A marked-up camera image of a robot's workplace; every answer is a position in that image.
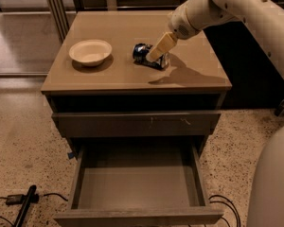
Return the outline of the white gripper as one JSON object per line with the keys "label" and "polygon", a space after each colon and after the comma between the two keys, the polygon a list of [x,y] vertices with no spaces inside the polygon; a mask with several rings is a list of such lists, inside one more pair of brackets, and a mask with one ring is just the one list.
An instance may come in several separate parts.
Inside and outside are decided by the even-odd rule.
{"label": "white gripper", "polygon": [[146,56],[148,61],[157,61],[162,55],[168,53],[177,44],[177,39],[188,40],[199,33],[199,30],[189,22],[186,8],[187,5],[183,4],[168,15],[168,27],[171,32],[165,32],[151,47]]}

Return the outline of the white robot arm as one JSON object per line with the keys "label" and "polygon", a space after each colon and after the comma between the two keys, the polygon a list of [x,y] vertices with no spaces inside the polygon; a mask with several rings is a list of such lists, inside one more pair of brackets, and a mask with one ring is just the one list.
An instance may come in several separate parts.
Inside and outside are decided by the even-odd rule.
{"label": "white robot arm", "polygon": [[[271,0],[188,0],[169,15],[169,32],[151,48],[150,61],[178,40],[240,20],[284,79],[284,9]],[[253,178],[247,227],[284,227],[284,127],[265,144]]]}

